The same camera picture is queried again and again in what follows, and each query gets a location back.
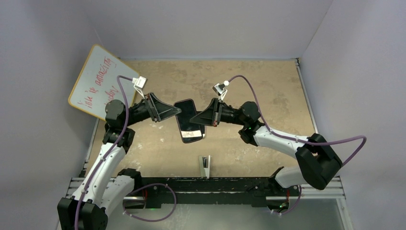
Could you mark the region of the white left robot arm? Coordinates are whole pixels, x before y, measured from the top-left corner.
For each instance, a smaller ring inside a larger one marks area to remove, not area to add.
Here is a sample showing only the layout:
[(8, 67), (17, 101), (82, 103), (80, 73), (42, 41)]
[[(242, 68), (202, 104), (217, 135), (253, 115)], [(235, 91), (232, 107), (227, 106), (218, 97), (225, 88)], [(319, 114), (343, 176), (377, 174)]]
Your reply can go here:
[(143, 189), (142, 177), (135, 169), (122, 170), (109, 183), (133, 143), (135, 131), (128, 126), (149, 118), (160, 122), (181, 113), (181, 109), (148, 93), (132, 107), (127, 100), (114, 99), (106, 104), (105, 112), (105, 134), (97, 160), (77, 190), (57, 205), (63, 230), (106, 229), (111, 212), (123, 198), (127, 194), (137, 196)]

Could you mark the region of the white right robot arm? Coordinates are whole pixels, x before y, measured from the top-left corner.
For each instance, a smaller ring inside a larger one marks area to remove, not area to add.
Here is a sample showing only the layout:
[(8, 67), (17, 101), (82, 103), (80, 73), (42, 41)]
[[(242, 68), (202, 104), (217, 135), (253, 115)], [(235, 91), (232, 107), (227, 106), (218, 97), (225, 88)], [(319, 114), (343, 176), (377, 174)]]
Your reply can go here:
[(293, 185), (309, 184), (323, 190), (342, 168), (343, 162), (320, 134), (310, 137), (272, 131), (259, 121), (255, 102), (245, 102), (238, 109), (213, 98), (209, 106), (190, 122), (216, 127), (221, 122), (241, 125), (241, 139), (253, 146), (270, 148), (297, 160), (297, 167), (280, 167), (269, 178), (269, 189), (280, 195)]

